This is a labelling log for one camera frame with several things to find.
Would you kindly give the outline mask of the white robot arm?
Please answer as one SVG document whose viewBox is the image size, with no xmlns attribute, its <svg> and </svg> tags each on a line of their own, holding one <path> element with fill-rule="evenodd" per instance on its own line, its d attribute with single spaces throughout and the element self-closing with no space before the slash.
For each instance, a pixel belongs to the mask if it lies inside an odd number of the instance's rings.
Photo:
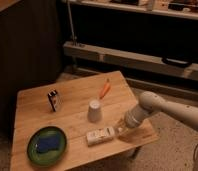
<svg viewBox="0 0 198 171">
<path fill-rule="evenodd" d="M 125 137 L 137 129 L 145 119 L 159 112 L 167 114 L 198 132 L 198 107 L 169 101 L 154 92 L 145 91 L 140 94 L 138 103 L 127 110 L 114 126 L 117 136 Z M 198 151 L 193 171 L 198 171 Z"/>
</svg>

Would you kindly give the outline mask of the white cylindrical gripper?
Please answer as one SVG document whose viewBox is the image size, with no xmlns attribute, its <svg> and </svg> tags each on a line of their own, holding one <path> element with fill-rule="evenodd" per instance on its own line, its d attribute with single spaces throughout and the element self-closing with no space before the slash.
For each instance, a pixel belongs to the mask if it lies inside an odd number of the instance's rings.
<svg viewBox="0 0 198 171">
<path fill-rule="evenodd" d="M 125 113 L 124 121 L 119 120 L 115 126 L 115 132 L 118 136 L 124 136 L 128 133 L 129 128 L 139 127 L 142 122 L 149 117 L 151 112 L 140 105 L 136 105 Z"/>
</svg>

